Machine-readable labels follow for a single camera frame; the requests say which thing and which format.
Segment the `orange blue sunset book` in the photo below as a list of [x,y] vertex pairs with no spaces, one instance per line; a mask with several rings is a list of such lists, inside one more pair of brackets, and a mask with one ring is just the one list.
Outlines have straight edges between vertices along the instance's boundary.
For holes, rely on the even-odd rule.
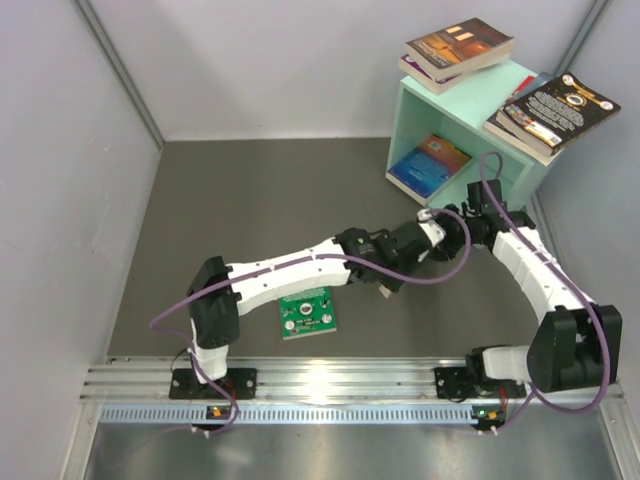
[[471,159],[450,141],[432,134],[395,162],[385,177],[419,204],[428,205]]

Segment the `purple Roald Dahl book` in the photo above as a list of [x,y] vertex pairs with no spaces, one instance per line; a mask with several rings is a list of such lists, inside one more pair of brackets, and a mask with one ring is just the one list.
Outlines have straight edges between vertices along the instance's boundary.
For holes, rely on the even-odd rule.
[[445,93],[465,79],[464,75],[457,75],[444,80],[434,80],[407,54],[399,58],[399,68],[436,95]]

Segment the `Edward Tulane dark book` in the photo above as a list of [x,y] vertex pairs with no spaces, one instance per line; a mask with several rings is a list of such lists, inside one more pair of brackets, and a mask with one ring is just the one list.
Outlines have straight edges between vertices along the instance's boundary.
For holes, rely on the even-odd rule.
[[410,40],[405,50],[429,77],[441,81],[502,63],[514,46],[513,36],[471,18]]

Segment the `black back cover book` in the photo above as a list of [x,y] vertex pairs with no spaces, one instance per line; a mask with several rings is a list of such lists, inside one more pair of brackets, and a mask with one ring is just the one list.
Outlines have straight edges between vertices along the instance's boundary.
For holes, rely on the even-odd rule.
[[497,122],[537,153],[551,157],[621,111],[572,72],[550,79],[497,112]]

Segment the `red Treehouse book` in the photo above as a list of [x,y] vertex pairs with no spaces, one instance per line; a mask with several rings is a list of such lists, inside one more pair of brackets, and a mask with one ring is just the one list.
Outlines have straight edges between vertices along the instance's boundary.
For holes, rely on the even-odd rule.
[[527,76],[518,87],[507,97],[504,101],[505,104],[509,104],[513,102],[519,95],[523,94],[527,87],[531,85],[531,83],[536,79],[536,76],[529,75]]

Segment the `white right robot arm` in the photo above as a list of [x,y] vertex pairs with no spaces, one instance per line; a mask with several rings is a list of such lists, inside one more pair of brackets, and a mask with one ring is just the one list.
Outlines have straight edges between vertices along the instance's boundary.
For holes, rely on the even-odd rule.
[[530,383],[552,393],[599,387],[617,378],[622,317],[599,305],[567,279],[543,245],[533,221],[522,211],[502,217],[501,184],[474,182],[459,208],[465,223],[446,219],[439,253],[451,259],[467,244],[487,248],[521,288],[538,320],[526,346],[479,347],[466,357],[479,384]]

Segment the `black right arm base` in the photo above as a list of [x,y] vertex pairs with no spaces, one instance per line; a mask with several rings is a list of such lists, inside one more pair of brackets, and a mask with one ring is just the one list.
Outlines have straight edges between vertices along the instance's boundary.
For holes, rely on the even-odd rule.
[[471,375],[465,367],[436,367],[433,370],[436,393],[439,399],[461,403],[469,399],[508,400],[525,398],[523,385],[511,380],[481,380]]

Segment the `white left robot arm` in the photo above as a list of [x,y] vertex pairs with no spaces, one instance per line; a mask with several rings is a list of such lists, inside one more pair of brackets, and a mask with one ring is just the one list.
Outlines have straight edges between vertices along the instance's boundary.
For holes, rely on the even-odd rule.
[[188,306],[197,381],[204,385],[226,376],[228,350],[240,336],[241,316],[316,287],[362,282],[396,292],[404,284],[399,277],[414,274],[445,236],[444,227],[427,215],[391,231],[349,228],[309,249],[252,264],[227,264],[220,256],[206,260],[189,296],[220,282],[232,283]]

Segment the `green back cover book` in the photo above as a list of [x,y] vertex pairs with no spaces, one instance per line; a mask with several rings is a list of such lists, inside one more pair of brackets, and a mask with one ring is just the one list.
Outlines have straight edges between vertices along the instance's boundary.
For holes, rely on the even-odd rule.
[[292,340],[337,330],[331,291],[317,287],[278,300],[282,338]]

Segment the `mint green cube shelf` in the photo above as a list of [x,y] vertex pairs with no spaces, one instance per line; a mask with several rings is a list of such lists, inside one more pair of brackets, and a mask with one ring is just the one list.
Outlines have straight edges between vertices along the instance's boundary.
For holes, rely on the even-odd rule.
[[479,70],[461,83],[436,95],[417,80],[405,76],[399,83],[393,133],[385,177],[412,198],[417,195],[391,175],[392,167],[414,148],[436,134],[471,156],[447,184],[428,198],[434,208],[459,204],[467,198],[467,185],[480,180],[478,159],[488,151],[501,154],[499,164],[485,163],[487,175],[499,175],[503,199],[512,210],[524,207],[551,167],[505,143],[484,129],[484,123],[535,72],[513,61]]

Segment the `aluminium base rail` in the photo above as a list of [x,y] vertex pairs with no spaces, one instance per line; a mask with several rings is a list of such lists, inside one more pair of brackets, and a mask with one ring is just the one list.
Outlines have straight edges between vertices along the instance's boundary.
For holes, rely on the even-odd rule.
[[478,393],[458,377],[458,359],[232,360],[224,394],[200,386],[187,360],[111,358],[89,368],[76,422],[158,425],[205,436],[239,426],[405,426],[492,435],[538,406],[520,385]]

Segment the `right aluminium frame post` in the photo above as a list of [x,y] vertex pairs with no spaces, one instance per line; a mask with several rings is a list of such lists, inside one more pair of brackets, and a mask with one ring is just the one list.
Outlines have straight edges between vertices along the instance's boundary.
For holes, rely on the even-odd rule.
[[573,67],[579,58],[581,51],[597,29],[600,21],[605,16],[612,3],[612,0],[593,0],[590,3],[584,18],[569,41],[553,71],[555,76],[558,76]]

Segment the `aluminium corner frame post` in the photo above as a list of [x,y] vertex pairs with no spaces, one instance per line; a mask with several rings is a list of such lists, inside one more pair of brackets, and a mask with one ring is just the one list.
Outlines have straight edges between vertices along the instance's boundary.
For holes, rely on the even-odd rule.
[[152,142],[161,151],[165,144],[164,137],[92,2],[72,0],[71,3],[88,28]]

